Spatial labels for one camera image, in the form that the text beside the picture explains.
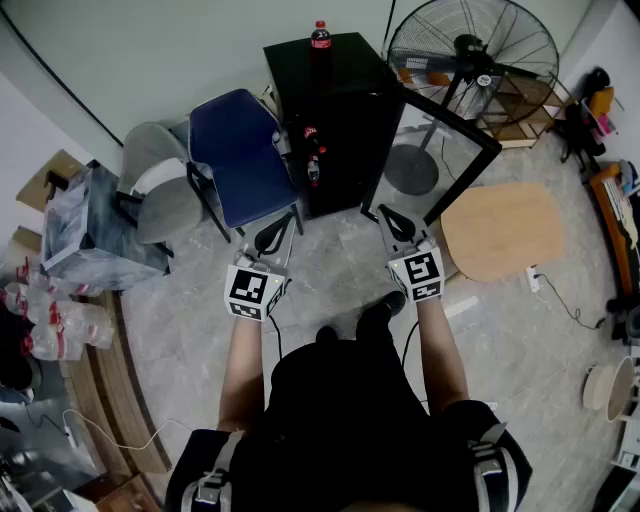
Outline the light wooden table top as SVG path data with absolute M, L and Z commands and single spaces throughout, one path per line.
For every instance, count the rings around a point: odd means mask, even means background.
M 440 224 L 454 265 L 480 283 L 558 260 L 566 252 L 561 212 L 539 183 L 469 188 L 441 214 Z

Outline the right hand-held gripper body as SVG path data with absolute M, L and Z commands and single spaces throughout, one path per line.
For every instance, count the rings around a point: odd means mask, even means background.
M 440 297 L 445 275 L 441 251 L 433 238 L 420 241 L 387 263 L 392 280 L 410 303 Z

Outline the person's black clothed body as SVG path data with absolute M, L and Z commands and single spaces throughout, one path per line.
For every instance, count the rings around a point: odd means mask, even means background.
M 354 339 L 283 357 L 250 429 L 195 430 L 163 512 L 516 512 L 533 474 L 521 447 L 470 396 L 430 414 L 381 300 Z

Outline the brown wooden stool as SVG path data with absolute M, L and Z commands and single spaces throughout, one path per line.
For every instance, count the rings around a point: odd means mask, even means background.
M 104 473 L 76 489 L 98 512 L 162 512 L 144 478 Z

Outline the round wooden bowl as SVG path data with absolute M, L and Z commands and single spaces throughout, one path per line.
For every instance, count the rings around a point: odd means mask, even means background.
M 631 392 L 635 382 L 634 359 L 631 356 L 626 356 L 617 365 L 613 374 L 605 406 L 605 417 L 608 422 L 614 422 L 623 415 L 627 403 L 631 399 Z

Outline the pack of clear plastic bottles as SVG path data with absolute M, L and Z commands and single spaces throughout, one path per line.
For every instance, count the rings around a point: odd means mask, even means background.
M 108 349 L 113 341 L 113 315 L 104 307 L 72 299 L 76 287 L 40 272 L 26 259 L 15 280 L 0 286 L 0 339 L 23 356 L 56 361 L 81 358 L 89 345 Z

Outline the yellow bag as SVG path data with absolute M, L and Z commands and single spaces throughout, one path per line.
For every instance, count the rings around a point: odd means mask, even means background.
M 591 96 L 589 109 L 595 119 L 607 116 L 614 100 L 614 88 L 606 87 L 596 91 Z

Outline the black fridge door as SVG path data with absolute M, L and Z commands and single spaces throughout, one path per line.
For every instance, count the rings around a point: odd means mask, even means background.
M 499 142 L 417 91 L 398 84 L 396 109 L 384 122 L 380 168 L 361 213 L 377 219 L 382 204 L 402 207 L 430 225 L 482 174 L 502 150 Z

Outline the wooden shelf rack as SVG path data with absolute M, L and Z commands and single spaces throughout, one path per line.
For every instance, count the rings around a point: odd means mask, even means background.
M 571 99 L 558 86 L 554 75 L 540 79 L 505 75 L 487 97 L 476 124 L 503 149 L 531 148 Z

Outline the person's left forearm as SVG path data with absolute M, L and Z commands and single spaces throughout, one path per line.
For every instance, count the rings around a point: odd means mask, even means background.
M 261 324 L 235 319 L 222 392 L 217 429 L 250 429 L 265 410 Z

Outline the cola bottle with red cap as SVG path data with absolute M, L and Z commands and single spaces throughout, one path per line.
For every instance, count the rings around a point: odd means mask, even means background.
M 310 37 L 310 75 L 315 91 L 325 90 L 332 78 L 332 39 L 323 20 L 315 22 Z

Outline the black standing fan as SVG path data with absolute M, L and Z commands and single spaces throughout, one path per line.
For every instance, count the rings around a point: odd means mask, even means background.
M 427 59 L 427 69 L 446 73 L 451 84 L 419 89 L 404 85 L 395 63 L 409 57 Z M 398 26 L 386 62 L 399 84 L 477 128 L 476 117 L 500 78 L 557 79 L 559 72 L 551 34 L 512 0 L 430 0 Z

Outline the round flat wooden disc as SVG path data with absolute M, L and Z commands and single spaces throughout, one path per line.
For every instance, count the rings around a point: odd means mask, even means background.
M 582 392 L 582 403 L 587 409 L 598 411 L 609 401 L 616 368 L 611 364 L 591 367 Z

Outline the clear plastic storage box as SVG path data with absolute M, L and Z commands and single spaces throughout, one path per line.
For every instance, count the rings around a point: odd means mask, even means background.
M 400 59 L 395 63 L 399 80 L 406 86 L 419 88 L 446 87 L 451 79 L 446 73 L 429 71 L 425 58 Z

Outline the black mini fridge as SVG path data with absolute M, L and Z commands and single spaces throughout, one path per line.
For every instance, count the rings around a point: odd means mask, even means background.
M 290 171 L 306 218 L 358 207 L 380 168 L 384 122 L 392 119 L 395 76 L 358 32 L 332 36 L 332 78 L 315 91 L 310 75 L 310 40 L 267 46 L 280 121 L 291 147 Z M 318 155 L 320 178 L 312 187 L 303 138 L 315 127 L 327 151 Z

